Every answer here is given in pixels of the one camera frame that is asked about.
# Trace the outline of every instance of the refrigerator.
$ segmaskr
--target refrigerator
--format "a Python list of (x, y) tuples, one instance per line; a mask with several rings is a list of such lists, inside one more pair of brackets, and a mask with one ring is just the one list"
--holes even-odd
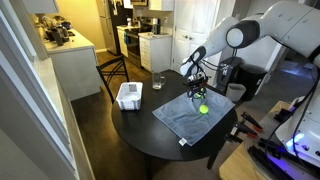
[(125, 9), (122, 0), (97, 0), (97, 6), (107, 51), (120, 55), (117, 26), (127, 24), (132, 9)]

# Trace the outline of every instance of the white plastic basket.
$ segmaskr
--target white plastic basket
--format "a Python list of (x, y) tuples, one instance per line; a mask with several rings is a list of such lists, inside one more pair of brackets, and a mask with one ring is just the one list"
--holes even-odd
[(142, 95), (141, 82), (122, 83), (116, 97), (121, 110), (139, 110)]

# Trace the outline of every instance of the oven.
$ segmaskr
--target oven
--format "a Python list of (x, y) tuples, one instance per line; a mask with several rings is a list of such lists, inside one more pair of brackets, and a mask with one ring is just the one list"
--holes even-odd
[(128, 60), (141, 68), (139, 35), (136, 32), (125, 30), (127, 35)]

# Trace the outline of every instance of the green ball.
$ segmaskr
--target green ball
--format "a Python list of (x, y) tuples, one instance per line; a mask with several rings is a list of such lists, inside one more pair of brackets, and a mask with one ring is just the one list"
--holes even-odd
[(199, 110), (200, 110), (200, 112), (201, 112), (202, 114), (207, 114), (208, 111), (209, 111), (209, 108), (208, 108), (208, 106), (206, 106), (206, 105), (203, 104), (203, 105), (200, 106)]

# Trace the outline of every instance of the table leg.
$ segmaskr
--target table leg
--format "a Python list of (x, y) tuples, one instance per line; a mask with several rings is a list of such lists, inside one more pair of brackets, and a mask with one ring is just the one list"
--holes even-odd
[(211, 168), (212, 168), (213, 163), (214, 163), (214, 161), (215, 161), (216, 158), (217, 158), (217, 155), (218, 155), (218, 153), (210, 156), (210, 158), (209, 158), (209, 160), (208, 160), (208, 164), (207, 164), (207, 168), (208, 168), (208, 169), (211, 169)]
[(146, 170), (146, 179), (152, 180), (152, 157), (149, 155), (144, 155), (144, 165)]

